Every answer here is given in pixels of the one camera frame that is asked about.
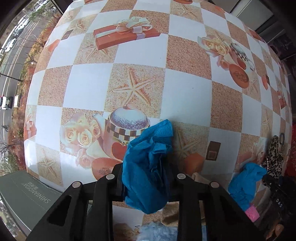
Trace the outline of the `blue cloth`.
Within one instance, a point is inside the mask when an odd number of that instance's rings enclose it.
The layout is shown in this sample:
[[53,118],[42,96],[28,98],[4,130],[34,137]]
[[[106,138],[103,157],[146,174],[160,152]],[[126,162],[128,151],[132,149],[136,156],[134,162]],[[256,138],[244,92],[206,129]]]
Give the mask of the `blue cloth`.
[[125,203],[145,214],[162,209],[170,197],[173,126],[169,120],[145,129],[128,144],[122,165]]
[[246,163],[242,171],[232,178],[228,185],[228,192],[243,211],[250,207],[254,199],[256,182],[266,174],[265,168],[255,163]]

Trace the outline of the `beige knitted sock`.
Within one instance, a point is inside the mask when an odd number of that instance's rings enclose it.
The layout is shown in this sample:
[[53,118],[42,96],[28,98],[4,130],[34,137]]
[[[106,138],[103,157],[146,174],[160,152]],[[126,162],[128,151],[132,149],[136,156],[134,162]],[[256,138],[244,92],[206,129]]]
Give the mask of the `beige knitted sock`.
[[[195,172],[192,174],[191,178],[195,182],[199,182],[202,184],[209,184],[210,181],[203,176],[201,176],[199,173]],[[178,226],[178,220],[179,220],[179,202],[168,202],[162,211],[161,216],[161,223],[165,226]]]

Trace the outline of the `leopard print scrunchie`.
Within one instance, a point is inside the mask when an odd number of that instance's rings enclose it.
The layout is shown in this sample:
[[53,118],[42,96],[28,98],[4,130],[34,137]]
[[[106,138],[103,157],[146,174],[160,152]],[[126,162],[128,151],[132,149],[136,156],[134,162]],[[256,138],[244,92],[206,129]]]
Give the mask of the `leopard print scrunchie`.
[[280,139],[273,136],[270,139],[267,153],[261,166],[266,169],[267,173],[262,177],[262,184],[268,188],[276,185],[282,173],[283,155],[280,151]]

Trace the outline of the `light blue fluffy fabric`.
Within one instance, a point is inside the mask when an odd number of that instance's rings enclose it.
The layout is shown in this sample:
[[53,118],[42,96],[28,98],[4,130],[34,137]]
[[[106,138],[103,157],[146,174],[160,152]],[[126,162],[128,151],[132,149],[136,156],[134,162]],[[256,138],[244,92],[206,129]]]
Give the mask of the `light blue fluffy fabric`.
[[139,227],[137,240],[177,240],[178,226],[166,226],[151,222]]

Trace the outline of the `grey cardboard storage box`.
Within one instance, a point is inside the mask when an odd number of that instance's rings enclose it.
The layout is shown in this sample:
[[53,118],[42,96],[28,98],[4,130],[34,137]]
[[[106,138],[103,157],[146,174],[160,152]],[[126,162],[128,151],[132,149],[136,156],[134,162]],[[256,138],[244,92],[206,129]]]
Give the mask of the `grey cardboard storage box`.
[[61,196],[26,171],[16,171],[0,178],[1,198],[9,214],[27,236]]

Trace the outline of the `checkered patterned tablecloth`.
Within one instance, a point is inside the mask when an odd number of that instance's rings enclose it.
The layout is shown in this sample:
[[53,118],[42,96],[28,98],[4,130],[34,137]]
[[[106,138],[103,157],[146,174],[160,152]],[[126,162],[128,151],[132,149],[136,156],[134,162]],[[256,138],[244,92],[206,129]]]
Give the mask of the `checkered patterned tablecloth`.
[[162,120],[188,174],[227,187],[292,106],[285,67],[239,18],[207,1],[74,1],[39,56],[25,112],[27,171],[59,191],[95,181]]

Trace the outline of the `pink sponge block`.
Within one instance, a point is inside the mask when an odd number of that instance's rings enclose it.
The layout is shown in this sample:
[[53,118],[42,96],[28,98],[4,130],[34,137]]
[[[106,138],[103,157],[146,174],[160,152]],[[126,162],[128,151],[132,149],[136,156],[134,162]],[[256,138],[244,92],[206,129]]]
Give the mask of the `pink sponge block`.
[[245,210],[245,214],[252,222],[257,221],[260,218],[260,215],[254,205],[251,205],[247,210]]

